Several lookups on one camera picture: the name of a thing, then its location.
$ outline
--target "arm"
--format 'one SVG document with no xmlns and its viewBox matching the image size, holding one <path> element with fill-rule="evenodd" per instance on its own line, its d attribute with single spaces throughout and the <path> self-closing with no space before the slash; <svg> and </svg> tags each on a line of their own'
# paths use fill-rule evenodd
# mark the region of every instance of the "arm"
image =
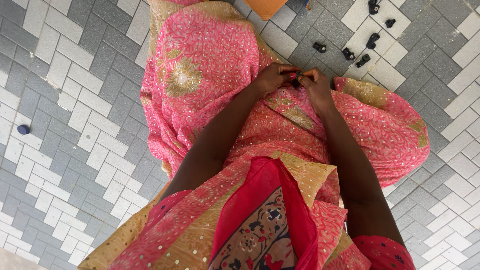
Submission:
<svg viewBox="0 0 480 270">
<path fill-rule="evenodd" d="M 315 68 L 305 72 L 299 82 L 324 124 L 332 164 L 338 169 L 340 195 L 348 209 L 348 234 L 352 238 L 384 236 L 405 246 L 375 170 L 335 107 L 328 78 Z"/>
<path fill-rule="evenodd" d="M 228 153 L 255 103 L 285 82 L 293 80 L 296 74 L 290 72 L 295 71 L 300 71 L 300 68 L 272 63 L 243 89 L 202 130 L 160 201 L 179 191 L 196 189 L 222 171 Z"/>
</svg>

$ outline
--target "hand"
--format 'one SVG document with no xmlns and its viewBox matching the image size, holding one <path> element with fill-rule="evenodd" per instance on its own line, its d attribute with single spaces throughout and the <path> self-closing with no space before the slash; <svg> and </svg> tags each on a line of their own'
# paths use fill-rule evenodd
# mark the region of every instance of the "hand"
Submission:
<svg viewBox="0 0 480 270">
<path fill-rule="evenodd" d="M 264 98 L 281 86 L 291 85 L 290 82 L 297 77 L 296 71 L 301 71 L 301 69 L 296 66 L 274 62 L 267 66 L 251 85 L 255 86 Z"/>
<path fill-rule="evenodd" d="M 307 90 L 308 100 L 320 117 L 326 111 L 336 110 L 330 91 L 330 82 L 320 69 L 314 68 L 303 73 L 299 77 L 299 82 Z"/>
</svg>

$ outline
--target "right hand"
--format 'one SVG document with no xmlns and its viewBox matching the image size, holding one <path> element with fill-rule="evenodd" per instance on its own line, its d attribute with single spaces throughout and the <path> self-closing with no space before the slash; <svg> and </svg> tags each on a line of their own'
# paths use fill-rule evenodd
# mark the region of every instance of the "right hand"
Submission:
<svg viewBox="0 0 480 270">
<path fill-rule="evenodd" d="M 330 82 L 318 68 L 306 71 L 298 81 L 307 90 L 307 97 L 318 115 L 323 112 L 336 109 L 330 91 Z"/>
</svg>

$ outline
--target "woman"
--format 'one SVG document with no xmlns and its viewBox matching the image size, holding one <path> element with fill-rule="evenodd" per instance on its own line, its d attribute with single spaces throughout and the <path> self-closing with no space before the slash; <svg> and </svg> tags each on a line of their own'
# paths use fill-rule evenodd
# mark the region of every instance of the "woman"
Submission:
<svg viewBox="0 0 480 270">
<path fill-rule="evenodd" d="M 318 69 L 294 89 L 227 3 L 150 5 L 141 98 L 172 181 L 79 269 L 414 269 L 381 188 L 429 154 L 418 113 Z"/>
</svg>

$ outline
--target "small black object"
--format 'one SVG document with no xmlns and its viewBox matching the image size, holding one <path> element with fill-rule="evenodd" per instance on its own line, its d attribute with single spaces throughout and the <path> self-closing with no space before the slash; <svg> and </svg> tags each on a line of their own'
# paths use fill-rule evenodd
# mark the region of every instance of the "small black object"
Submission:
<svg viewBox="0 0 480 270">
<path fill-rule="evenodd" d="M 290 83 L 292 83 L 292 86 L 295 88 L 300 87 L 300 82 L 299 82 L 299 76 L 300 76 L 300 71 L 295 72 L 297 74 L 297 77 L 293 79 Z"/>
<path fill-rule="evenodd" d="M 395 19 L 387 20 L 385 22 L 385 24 L 387 25 L 387 28 L 392 28 L 394 23 L 396 23 Z"/>
<path fill-rule="evenodd" d="M 378 0 L 370 0 L 368 1 L 368 11 L 370 12 L 371 15 L 375 15 L 378 13 L 378 10 L 380 9 L 380 6 L 377 5 Z"/>
<path fill-rule="evenodd" d="M 370 39 L 368 40 L 367 42 L 367 48 L 369 49 L 374 49 L 377 45 L 375 44 L 375 41 L 379 40 L 380 39 L 380 35 L 377 34 L 377 33 L 373 33 L 371 36 L 370 36 Z"/>
<path fill-rule="evenodd" d="M 315 42 L 315 44 L 313 45 L 313 48 L 317 50 L 319 53 L 325 53 L 327 51 L 327 45 L 323 45 L 318 42 Z"/>
<path fill-rule="evenodd" d="M 18 126 L 17 130 L 22 135 L 27 135 L 30 133 L 30 128 L 27 125 Z"/>
<path fill-rule="evenodd" d="M 355 60 L 355 53 L 351 52 L 349 48 L 345 48 L 342 51 L 343 55 L 345 56 L 345 59 L 347 60 Z"/>
<path fill-rule="evenodd" d="M 362 67 L 366 62 L 370 61 L 370 55 L 368 54 L 365 54 L 364 56 L 362 56 L 362 58 L 360 59 L 360 61 L 358 61 L 356 63 L 356 66 L 358 68 Z"/>
</svg>

